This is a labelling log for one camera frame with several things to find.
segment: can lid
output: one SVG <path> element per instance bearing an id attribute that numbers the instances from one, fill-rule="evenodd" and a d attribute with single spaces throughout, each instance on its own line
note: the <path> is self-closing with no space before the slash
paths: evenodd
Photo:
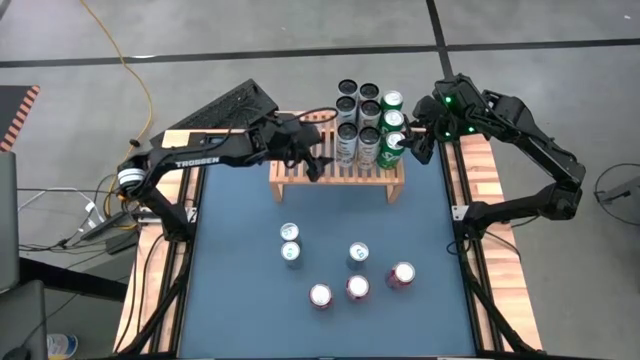
<path id="1" fill-rule="evenodd" d="M 356 108 L 356 101 L 349 96 L 342 96 L 336 100 L 336 108 L 339 111 L 351 111 Z"/>
<path id="2" fill-rule="evenodd" d="M 344 79 L 338 83 L 338 90 L 343 94 L 353 94 L 358 91 L 358 84 L 351 79 Z"/>
<path id="3" fill-rule="evenodd" d="M 400 140 L 404 140 L 404 135 L 399 131 L 394 131 L 387 135 L 387 145 L 393 150 L 402 149 L 402 146 L 398 145 Z"/>
<path id="4" fill-rule="evenodd" d="M 352 123 L 343 123 L 338 126 L 338 136 L 343 140 L 355 139 L 358 136 L 358 128 Z"/>
<path id="5" fill-rule="evenodd" d="M 404 115 L 398 110 L 387 110 L 384 113 L 384 121 L 391 126 L 400 126 L 404 122 Z"/>
<path id="6" fill-rule="evenodd" d="M 361 242 L 355 242 L 349 247 L 349 256 L 355 261 L 365 261 L 369 257 L 369 248 Z"/>
<path id="7" fill-rule="evenodd" d="M 394 270 L 396 278 L 401 282 L 408 283 L 416 277 L 416 270 L 413 268 L 413 265 L 408 262 L 399 262 Z"/>
<path id="8" fill-rule="evenodd" d="M 331 289 L 325 284 L 316 284 L 309 291 L 311 302 L 318 306 L 324 306 L 331 301 Z"/>
<path id="9" fill-rule="evenodd" d="M 380 131 L 372 126 L 366 126 L 360 130 L 360 141 L 366 145 L 374 145 L 380 139 Z"/>
<path id="10" fill-rule="evenodd" d="M 287 241 L 280 249 L 285 260 L 295 260 L 300 256 L 300 246 L 295 241 Z"/>
<path id="11" fill-rule="evenodd" d="M 367 116 L 376 116 L 380 114 L 380 104 L 378 104 L 375 100 L 367 100 L 360 105 L 360 109 L 362 109 L 362 113 Z"/>
<path id="12" fill-rule="evenodd" d="M 369 282 L 362 275 L 354 275 L 349 278 L 347 288 L 355 296 L 364 296 L 369 292 Z"/>
<path id="13" fill-rule="evenodd" d="M 380 89 L 376 84 L 366 83 L 360 86 L 360 95 L 367 99 L 375 99 L 380 94 Z"/>
<path id="14" fill-rule="evenodd" d="M 402 94 L 395 90 L 387 91 L 384 94 L 384 102 L 391 106 L 397 106 L 402 104 Z"/>
<path id="15" fill-rule="evenodd" d="M 282 239 L 285 241 L 297 239 L 298 234 L 300 234 L 300 230 L 298 230 L 298 225 L 294 223 L 286 223 L 280 228 L 280 236 L 282 236 Z"/>

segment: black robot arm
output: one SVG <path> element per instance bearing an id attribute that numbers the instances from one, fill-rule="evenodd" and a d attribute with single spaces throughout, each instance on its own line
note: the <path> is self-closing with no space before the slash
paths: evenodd
<path id="1" fill-rule="evenodd" d="M 190 241 L 194 228 L 184 207 L 171 204 L 156 189 L 162 175 L 175 169 L 224 164 L 249 167 L 264 161 L 284 161 L 293 167 L 304 161 L 312 182 L 324 174 L 333 159 L 314 157 L 310 147 L 322 141 L 313 123 L 299 121 L 299 116 L 280 114 L 264 117 L 239 133 L 229 130 L 217 142 L 166 149 L 152 149 L 136 154 L 118 166 L 119 195 L 126 201 L 138 201 L 162 220 L 165 239 Z"/>
<path id="2" fill-rule="evenodd" d="M 544 169 L 555 182 L 535 195 L 499 204 L 472 202 L 457 206 L 454 220 L 469 238 L 482 238 L 489 225 L 529 216 L 551 220 L 572 219 L 578 208 L 585 168 L 535 124 L 531 111 L 517 97 L 484 90 L 459 74 L 435 83 L 433 97 L 425 96 L 413 112 L 424 133 L 410 133 L 401 144 L 423 164 L 430 161 L 436 140 L 455 141 L 481 133 L 511 143 Z"/>

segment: soda can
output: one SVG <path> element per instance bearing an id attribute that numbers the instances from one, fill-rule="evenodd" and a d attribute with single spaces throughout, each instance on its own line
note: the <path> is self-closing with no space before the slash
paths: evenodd
<path id="1" fill-rule="evenodd" d="M 385 136 L 390 132 L 401 131 L 404 126 L 404 115 L 398 110 L 388 110 L 380 118 L 378 128 L 380 135 Z"/>
<path id="2" fill-rule="evenodd" d="M 280 228 L 280 237 L 282 241 L 294 241 L 298 243 L 298 245 L 302 246 L 300 241 L 300 229 L 298 229 L 298 225 L 294 223 L 286 223 L 282 225 Z"/>
<path id="3" fill-rule="evenodd" d="M 358 102 L 361 103 L 367 100 L 373 100 L 375 102 L 380 101 L 380 89 L 376 84 L 366 83 L 360 86 L 360 91 L 358 91 Z"/>
<path id="4" fill-rule="evenodd" d="M 404 140 L 404 135 L 401 132 L 388 133 L 385 137 L 377 159 L 381 169 L 393 169 L 398 165 L 404 151 L 404 147 L 398 145 L 400 140 Z"/>
<path id="5" fill-rule="evenodd" d="M 405 288 L 416 277 L 416 269 L 408 262 L 399 262 L 387 273 L 385 282 L 392 289 Z"/>
<path id="6" fill-rule="evenodd" d="M 349 246 L 349 256 L 347 256 L 347 267 L 353 271 L 361 270 L 364 262 L 369 257 L 369 248 L 361 242 L 355 242 Z"/>
<path id="7" fill-rule="evenodd" d="M 340 167 L 353 166 L 358 143 L 358 128 L 355 124 L 344 123 L 338 126 L 336 136 L 336 163 Z"/>
<path id="8" fill-rule="evenodd" d="M 356 101 L 348 96 L 343 96 L 336 100 L 336 109 L 338 109 L 338 125 L 344 123 L 356 124 L 356 116 L 358 113 L 358 107 Z"/>
<path id="9" fill-rule="evenodd" d="M 354 275 L 347 280 L 347 297 L 361 301 L 369 295 L 369 281 L 362 275 Z"/>
<path id="10" fill-rule="evenodd" d="M 309 300 L 311 304 L 318 310 L 325 310 L 331 306 L 333 297 L 331 289 L 325 284 L 316 284 L 309 290 Z"/>
<path id="11" fill-rule="evenodd" d="M 285 241 L 280 248 L 280 254 L 289 268 L 295 270 L 302 267 L 302 252 L 294 241 Z"/>
<path id="12" fill-rule="evenodd" d="M 391 90 L 384 94 L 382 101 L 380 102 L 380 106 L 382 107 L 382 111 L 402 110 L 403 102 L 404 99 L 402 98 L 402 94 L 398 91 Z"/>
<path id="13" fill-rule="evenodd" d="M 366 126 L 378 127 L 380 122 L 380 104 L 375 100 L 367 100 L 360 104 L 360 110 L 358 111 L 358 126 L 360 129 Z"/>
<path id="14" fill-rule="evenodd" d="M 351 79 L 344 79 L 338 83 L 340 97 L 348 96 L 353 100 L 358 99 L 358 84 Z"/>
<path id="15" fill-rule="evenodd" d="M 368 126 L 360 130 L 358 135 L 358 151 L 356 163 L 362 170 L 373 168 L 380 148 L 380 131 Z"/>

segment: gray floor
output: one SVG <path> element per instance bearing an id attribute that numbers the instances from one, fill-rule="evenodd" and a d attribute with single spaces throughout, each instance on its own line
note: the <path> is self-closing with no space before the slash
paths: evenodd
<path id="1" fill-rule="evenodd" d="M 184 54 L 380 44 L 434 44 L 422 0 L 88 1 L 126 55 Z M 615 39 L 638 36 L 634 0 L 438 0 L 450 44 Z M 14 0 L 0 21 L 0 61 L 114 56 L 98 26 L 73 0 Z M 537 123 L 587 166 L 584 198 L 571 222 L 538 220 L 516 231 L 536 320 L 552 353 L 638 358 L 638 228 L 607 217 L 593 200 L 608 166 L 638 162 L 635 46 L 452 53 L 455 72 L 476 84 L 521 97 Z M 406 104 L 442 76 L 438 56 L 361 55 L 135 65 L 154 100 L 151 134 L 231 87 L 254 78 L 282 109 L 330 104 L 344 77 L 395 88 Z M 94 188 L 121 160 L 146 117 L 144 95 L 120 66 L 0 69 L 3 84 L 38 84 L 42 92 L 15 152 L 19 185 Z M 493 144 L 505 194 L 515 198 L 549 182 L 525 156 Z M 613 172 L 603 186 L 637 175 Z M 24 201 L 29 194 L 21 194 Z M 24 243 L 51 244 L 82 220 L 86 201 L 48 194 L 21 212 Z M 613 210 L 640 221 L 626 201 Z M 32 254 L 68 266 L 81 255 Z M 108 257 L 106 277 L 123 276 L 131 257 Z M 49 309 L 55 306 L 47 297 Z M 104 355 L 118 304 L 79 298 L 50 322 Z"/>

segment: metal bracket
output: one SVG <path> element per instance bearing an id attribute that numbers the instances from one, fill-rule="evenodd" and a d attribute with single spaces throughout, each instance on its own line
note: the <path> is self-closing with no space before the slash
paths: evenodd
<path id="1" fill-rule="evenodd" d="M 462 219 L 464 219 L 465 214 L 467 213 L 467 210 L 469 210 L 468 205 L 452 206 L 451 216 L 453 217 L 453 220 L 462 221 Z"/>
<path id="2" fill-rule="evenodd" d="M 187 219 L 190 223 L 195 223 L 198 218 L 198 208 L 186 206 L 184 211 L 187 213 Z M 141 224 L 160 224 L 160 217 L 155 215 L 148 207 L 141 207 L 136 214 L 138 222 Z"/>

